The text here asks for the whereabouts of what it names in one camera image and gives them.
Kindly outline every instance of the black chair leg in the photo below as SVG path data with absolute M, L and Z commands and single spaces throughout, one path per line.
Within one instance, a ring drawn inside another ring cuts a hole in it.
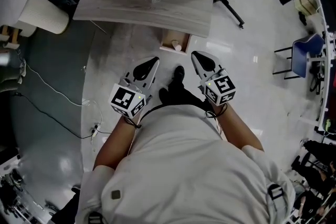
M 280 52 L 280 51 L 284 51 L 284 50 L 290 50 L 292 49 L 293 47 L 288 47 L 288 48 L 284 48 L 284 49 L 279 49 L 279 50 L 275 50 L 274 52 Z
M 282 73 L 287 73 L 287 72 L 290 72 L 292 71 L 291 69 L 288 69 L 288 70 L 284 70 L 284 71 L 278 71 L 278 72 L 274 72 L 272 73 L 273 75 L 277 75 L 277 74 L 282 74 Z
M 293 77 L 287 77 L 287 78 L 284 78 L 284 79 L 297 79 L 297 78 L 301 78 L 300 76 L 293 76 Z

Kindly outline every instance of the white tiled floor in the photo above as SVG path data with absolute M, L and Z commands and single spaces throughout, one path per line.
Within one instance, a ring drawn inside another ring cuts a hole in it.
M 190 53 L 207 51 L 216 55 L 229 72 L 237 87 L 231 102 L 241 118 L 260 138 L 265 151 L 283 170 L 288 170 L 299 151 L 302 138 L 313 136 L 313 127 L 298 121 L 299 115 L 315 119 L 319 97 L 307 92 L 307 79 L 283 80 L 283 75 L 273 76 L 276 68 L 289 64 L 277 57 L 274 50 L 290 47 L 292 42 L 307 34 L 299 21 L 293 3 L 282 6 L 278 0 L 229 0 L 246 22 L 245 29 L 237 26 L 235 19 L 223 4 L 213 8 L 210 35 L 207 39 L 193 37 L 188 55 L 182 56 L 159 50 L 157 29 L 118 24 L 109 40 L 97 33 L 87 65 L 84 99 L 94 99 L 99 104 L 104 121 L 101 131 L 109 132 L 119 115 L 107 100 L 113 84 L 119 81 L 130 61 L 158 56 L 160 66 L 153 86 L 151 106 L 159 104 L 158 89 L 166 85 L 173 69 L 182 64 L 186 77 L 184 84 L 193 94 L 203 98 L 197 86 Z M 91 105 L 82 109 L 82 136 L 88 135 L 94 122 L 99 122 L 99 112 Z M 91 169 L 105 134 L 97 135 L 91 143 L 82 143 L 83 166 Z

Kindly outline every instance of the blue chair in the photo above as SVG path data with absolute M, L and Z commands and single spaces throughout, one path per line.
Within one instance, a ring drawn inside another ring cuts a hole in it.
M 291 67 L 288 70 L 274 72 L 273 75 L 282 74 L 293 71 L 297 76 L 287 77 L 284 79 L 295 79 L 295 78 L 305 78 L 307 70 L 307 53 L 312 55 L 319 55 L 321 53 L 324 44 L 323 38 L 318 34 L 313 34 L 311 36 L 298 39 L 293 42 L 293 46 L 285 49 L 275 50 L 274 53 L 292 50 L 292 56 L 287 57 L 291 59 Z

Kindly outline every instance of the marker cube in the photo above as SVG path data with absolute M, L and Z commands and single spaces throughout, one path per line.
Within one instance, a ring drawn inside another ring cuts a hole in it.
M 132 119 L 145 107 L 146 96 L 115 83 L 109 103 L 114 111 Z
M 227 74 L 208 80 L 204 85 L 204 94 L 217 106 L 232 100 L 235 93 L 236 87 Z

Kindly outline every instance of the black pants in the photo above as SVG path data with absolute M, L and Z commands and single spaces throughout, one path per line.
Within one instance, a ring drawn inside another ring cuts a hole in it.
M 51 218 L 52 222 L 55 224 L 74 224 L 75 217 L 78 210 L 79 203 L 79 193 L 76 193 L 73 198 L 59 210 Z
M 293 170 L 297 171 L 307 180 L 309 187 L 317 190 L 323 196 L 327 195 L 332 188 L 332 180 L 327 178 L 323 181 L 319 171 L 313 167 L 296 165 L 293 167 Z
M 201 101 L 191 92 L 186 90 L 183 82 L 179 80 L 173 80 L 168 85 L 168 94 L 161 100 L 161 102 L 163 105 L 191 104 L 203 109 L 204 111 L 213 112 L 213 108 L 207 99 Z
M 328 166 L 336 159 L 336 146 L 308 141 L 303 145 L 309 153 L 315 156 L 321 163 Z

